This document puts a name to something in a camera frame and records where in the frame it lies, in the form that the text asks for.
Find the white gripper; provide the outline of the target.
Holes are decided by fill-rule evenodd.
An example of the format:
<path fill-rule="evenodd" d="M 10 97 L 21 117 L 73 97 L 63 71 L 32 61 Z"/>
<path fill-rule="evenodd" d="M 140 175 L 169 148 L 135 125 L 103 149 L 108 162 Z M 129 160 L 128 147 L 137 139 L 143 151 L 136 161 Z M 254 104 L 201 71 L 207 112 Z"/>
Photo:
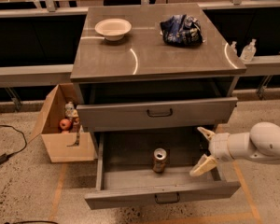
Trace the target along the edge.
<path fill-rule="evenodd" d="M 217 167 L 217 161 L 232 161 L 232 155 L 229 152 L 229 134 L 214 133 L 204 127 L 198 127 L 197 130 L 209 142 L 210 156 L 203 154 L 197 164 L 189 171 L 191 176 L 200 176 Z"/>

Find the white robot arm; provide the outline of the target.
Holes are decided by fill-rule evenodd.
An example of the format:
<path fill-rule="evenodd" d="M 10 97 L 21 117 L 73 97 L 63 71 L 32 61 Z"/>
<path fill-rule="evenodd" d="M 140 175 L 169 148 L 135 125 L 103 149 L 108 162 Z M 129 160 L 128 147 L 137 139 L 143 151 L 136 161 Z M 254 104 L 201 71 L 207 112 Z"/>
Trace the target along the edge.
<path fill-rule="evenodd" d="M 204 127 L 198 127 L 198 131 L 207 139 L 210 155 L 200 157 L 189 171 L 191 176 L 203 175 L 220 162 L 280 164 L 280 127 L 273 123 L 257 123 L 247 133 L 214 133 Z"/>

